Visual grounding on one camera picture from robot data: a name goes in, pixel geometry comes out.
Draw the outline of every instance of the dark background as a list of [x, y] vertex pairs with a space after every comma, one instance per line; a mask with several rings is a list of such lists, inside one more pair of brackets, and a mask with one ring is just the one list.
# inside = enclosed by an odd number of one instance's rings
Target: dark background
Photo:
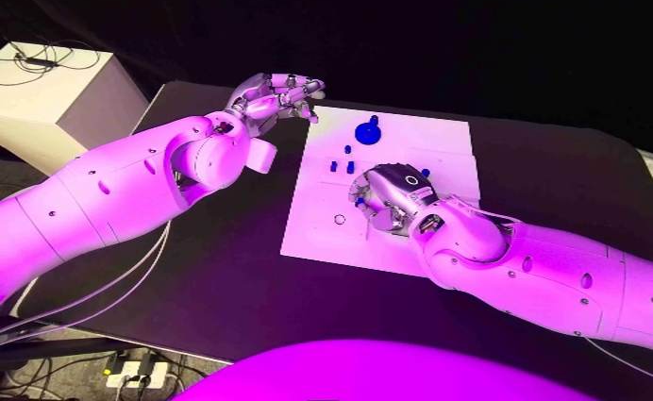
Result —
[[113, 52], [149, 98], [172, 79], [234, 86], [256, 72], [292, 72], [322, 79], [331, 99], [592, 127], [653, 150], [647, 5], [0, 0], [0, 30]]

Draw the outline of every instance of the robotic hand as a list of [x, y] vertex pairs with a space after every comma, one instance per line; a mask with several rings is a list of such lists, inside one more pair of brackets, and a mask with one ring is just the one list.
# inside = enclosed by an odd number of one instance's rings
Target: robotic hand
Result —
[[0, 304], [61, 262], [161, 226], [244, 166], [268, 173], [276, 148], [256, 137], [278, 118], [317, 122], [304, 99], [324, 97], [322, 88], [299, 75], [255, 75], [223, 111], [96, 147], [0, 201]]
[[350, 201], [379, 231], [407, 236], [439, 287], [560, 333], [653, 349], [651, 261], [438, 199], [410, 165], [376, 165], [353, 181]]

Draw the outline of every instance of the white pedestal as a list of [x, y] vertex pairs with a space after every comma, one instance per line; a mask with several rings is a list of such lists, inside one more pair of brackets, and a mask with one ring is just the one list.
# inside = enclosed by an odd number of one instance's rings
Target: white pedestal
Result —
[[[28, 57], [43, 49], [40, 44], [14, 44]], [[54, 51], [61, 58], [69, 49], [48, 48], [48, 59]], [[14, 54], [7, 44], [0, 59], [12, 59]], [[74, 49], [60, 64], [80, 68], [95, 60], [93, 51]], [[0, 61], [0, 84], [35, 77], [12, 61]], [[0, 146], [50, 175], [83, 151], [129, 135], [145, 108], [146, 100], [113, 54], [99, 52], [87, 69], [57, 67], [30, 83], [0, 86]]]

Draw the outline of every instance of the dark table surface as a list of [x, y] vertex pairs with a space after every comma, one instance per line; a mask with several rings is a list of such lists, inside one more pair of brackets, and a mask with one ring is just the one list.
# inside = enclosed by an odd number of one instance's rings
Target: dark table surface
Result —
[[[136, 131], [221, 109], [229, 91], [168, 83]], [[624, 141], [589, 129], [328, 100], [321, 105], [468, 121], [481, 208], [653, 259], [653, 182]], [[278, 147], [270, 173], [246, 170], [226, 190], [174, 219], [167, 248], [142, 286], [82, 324], [83, 329], [233, 360], [324, 339], [417, 343], [501, 362], [601, 399], [653, 399], [653, 378], [585, 340], [530, 325], [468, 294], [441, 290], [425, 278], [279, 255], [305, 132], [305, 120], [278, 123], [265, 135]], [[82, 255], [47, 273], [20, 304], [18, 316], [72, 301], [113, 279], [158, 233]], [[141, 274], [135, 271], [53, 321], [66, 323], [92, 313]], [[605, 347], [653, 370], [650, 350], [618, 343]]]

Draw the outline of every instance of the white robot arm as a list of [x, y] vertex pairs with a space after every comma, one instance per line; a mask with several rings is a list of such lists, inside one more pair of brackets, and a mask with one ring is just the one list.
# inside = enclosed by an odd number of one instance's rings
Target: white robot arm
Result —
[[[374, 194], [386, 208], [368, 206]], [[560, 333], [653, 349], [653, 262], [557, 229], [438, 199], [409, 165], [376, 165], [350, 201], [407, 236], [433, 283]]]
[[0, 201], [0, 303], [61, 262], [161, 226], [244, 166], [268, 173], [276, 148], [256, 137], [278, 118], [317, 122], [304, 98], [322, 87], [299, 75], [255, 75], [224, 111], [99, 146]]

